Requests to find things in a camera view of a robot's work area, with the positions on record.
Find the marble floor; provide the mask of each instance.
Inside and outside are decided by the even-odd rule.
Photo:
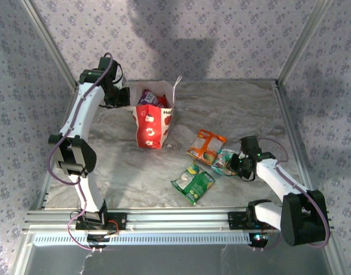
[[[239,139],[257,134],[281,142],[290,155],[283,165],[299,179],[291,144],[281,118],[274,92],[260,85],[240,81],[181,82],[176,91],[171,130],[160,150],[138,148],[136,124],[124,109],[99,108],[94,117],[89,144],[97,154],[94,170],[98,187],[108,208],[190,207],[190,202],[170,181],[192,163],[186,151],[200,129],[227,137],[224,148],[239,149]],[[277,159],[285,158],[275,144],[261,141],[263,151]],[[215,184],[195,207],[247,206],[249,201],[277,196],[262,180],[243,182],[238,178],[218,175],[202,165],[215,179]],[[74,187],[52,180],[46,209],[79,207]]]

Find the orange snack bag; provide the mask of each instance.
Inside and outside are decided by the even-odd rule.
[[[201,129],[187,153],[205,164],[212,165],[225,142],[226,137]]]

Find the white robotic arm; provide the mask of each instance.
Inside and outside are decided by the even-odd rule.
[[[96,154],[87,141],[97,107],[103,99],[107,108],[129,105],[129,89],[123,88],[121,66],[108,57],[100,59],[97,69],[83,71],[77,98],[65,125],[59,135],[51,135],[49,138],[50,144],[58,144],[65,136],[65,140],[54,152],[57,166],[68,175],[72,183],[80,183],[74,186],[81,208],[86,212],[84,217],[100,224],[106,222],[103,215],[106,205],[97,187],[95,175],[91,173],[96,164]]]
[[[268,200],[250,202],[247,208],[249,223],[263,222],[280,230],[285,241],[300,245],[328,241],[329,225],[324,196],[310,191],[291,177],[269,152],[262,152],[256,136],[241,139],[242,153],[233,155],[227,168],[241,178],[257,175],[277,194],[282,207]]]
[[[121,67],[112,58],[102,57],[97,69],[84,70],[67,122],[58,135],[49,138],[49,143],[55,145],[57,167],[68,175],[72,183],[60,181],[76,187],[84,210],[82,213],[85,212],[82,220],[87,222],[86,228],[92,225],[94,229],[98,229],[98,225],[105,228],[109,221],[107,206],[91,173],[96,165],[96,154],[87,141],[94,114],[103,99],[107,108],[129,105],[129,88],[122,88],[122,81]],[[319,191],[309,191],[278,167],[275,157],[259,148],[256,136],[244,137],[241,142],[242,154],[233,155],[227,168],[241,178],[249,179],[251,174],[253,179],[259,176],[282,202],[282,207],[267,200],[250,202],[246,211],[248,223],[263,222],[281,230],[291,246],[326,239],[329,231],[326,229],[328,219],[324,196]],[[49,171],[55,176],[50,166]],[[314,200],[314,207],[307,197]]]

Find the paper bag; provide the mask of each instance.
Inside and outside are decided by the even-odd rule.
[[[175,88],[182,80],[179,76],[172,87],[166,81],[137,82],[129,85],[131,106],[130,111],[137,124],[137,145],[144,148],[160,149],[168,136],[173,109],[175,105]],[[167,108],[153,105],[138,105],[144,90],[150,90],[155,96],[167,99]]]

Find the floral wallpaper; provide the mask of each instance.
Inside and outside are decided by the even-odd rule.
[[[315,0],[34,0],[74,76],[110,51],[131,80],[277,78]]]
[[[351,270],[351,0],[333,2],[286,90]]]
[[[26,211],[46,173],[70,89],[18,1],[0,2],[0,274],[8,274]]]

